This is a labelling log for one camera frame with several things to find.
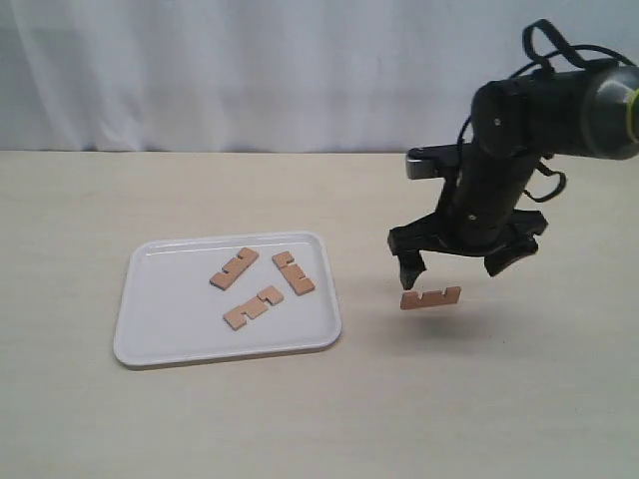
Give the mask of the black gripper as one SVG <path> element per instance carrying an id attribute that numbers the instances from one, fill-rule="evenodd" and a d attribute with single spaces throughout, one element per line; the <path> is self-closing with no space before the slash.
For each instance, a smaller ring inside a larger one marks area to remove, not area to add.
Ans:
<path id="1" fill-rule="evenodd" d="M 491 277 L 538 251 L 536 235 L 547 226 L 538 211 L 515 207 L 539 163 L 537 154 L 503 158 L 464 149 L 458 169 L 444 179 L 433 213 L 388 234 L 403 289 L 413 289 L 426 271 L 420 250 L 485 256 Z"/>

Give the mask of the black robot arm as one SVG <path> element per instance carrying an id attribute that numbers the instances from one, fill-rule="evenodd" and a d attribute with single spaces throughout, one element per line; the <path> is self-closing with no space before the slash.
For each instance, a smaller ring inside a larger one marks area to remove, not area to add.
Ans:
<path id="1" fill-rule="evenodd" d="M 517 208 L 543 160 L 567 155 L 627 160 L 638 154 L 638 70 L 612 66 L 534 73 L 481 87 L 471 104 L 469 143 L 410 149 L 412 180 L 442 178 L 435 210 L 388 234 L 399 279 L 411 289 L 425 251 L 481 257 L 495 276 L 538 251 L 547 221 Z"/>

